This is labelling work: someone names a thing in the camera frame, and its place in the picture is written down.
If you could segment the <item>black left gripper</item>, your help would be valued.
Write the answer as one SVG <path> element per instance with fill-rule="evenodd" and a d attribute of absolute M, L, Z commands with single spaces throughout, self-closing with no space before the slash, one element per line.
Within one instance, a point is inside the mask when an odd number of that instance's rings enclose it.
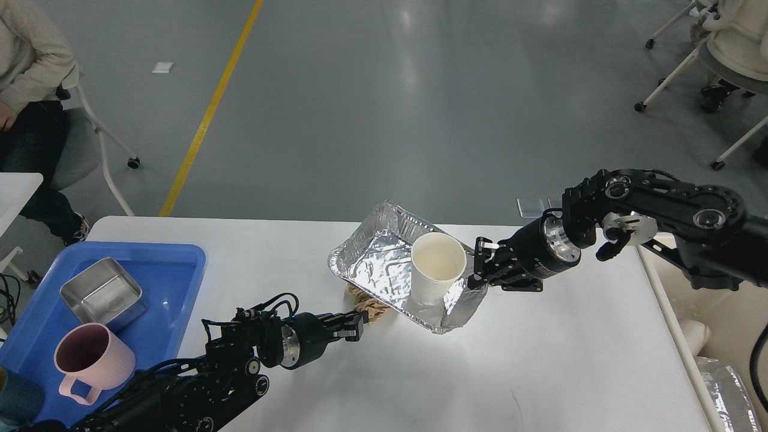
<path fill-rule="evenodd" d="M 304 312 L 286 318 L 281 328 L 283 358 L 280 366 L 295 370 L 323 356 L 331 342 L 357 342 L 367 323 L 367 311 L 318 315 Z"/>

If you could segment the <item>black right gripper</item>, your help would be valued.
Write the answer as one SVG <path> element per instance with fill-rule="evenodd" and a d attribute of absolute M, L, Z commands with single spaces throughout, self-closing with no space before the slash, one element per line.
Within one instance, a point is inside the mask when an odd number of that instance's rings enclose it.
<path fill-rule="evenodd" d="M 477 237 L 474 264 L 487 265 L 467 279 L 469 290 L 497 286 L 507 292 L 540 292 L 543 279 L 576 267 L 581 249 L 565 233 L 562 219 L 543 214 L 510 238 L 494 242 Z"/>

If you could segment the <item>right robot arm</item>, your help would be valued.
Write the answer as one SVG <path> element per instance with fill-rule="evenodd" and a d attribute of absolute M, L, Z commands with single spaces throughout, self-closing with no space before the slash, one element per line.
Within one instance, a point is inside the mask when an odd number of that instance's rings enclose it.
<path fill-rule="evenodd" d="M 749 214 L 737 192 L 663 170 L 623 169 L 599 170 L 565 189 L 559 207 L 510 238 L 477 238 L 468 288 L 541 290 L 543 279 L 579 263 L 597 229 L 605 237 L 600 262 L 639 244 L 672 263 L 694 289 L 735 292 L 743 281 L 766 287 L 766 219 Z"/>

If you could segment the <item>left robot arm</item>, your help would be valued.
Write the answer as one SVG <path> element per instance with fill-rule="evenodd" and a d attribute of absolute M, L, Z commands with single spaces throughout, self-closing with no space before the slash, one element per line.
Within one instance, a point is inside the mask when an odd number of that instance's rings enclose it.
<path fill-rule="evenodd" d="M 284 292 L 250 308 L 240 307 L 219 326 L 204 355 L 162 361 L 136 371 L 115 395 L 70 427 L 44 420 L 20 431 L 217 431 L 259 399 L 271 383 L 264 367 L 288 370 L 323 356 L 335 341 L 359 341 L 366 311 L 300 313 L 294 293 Z"/>

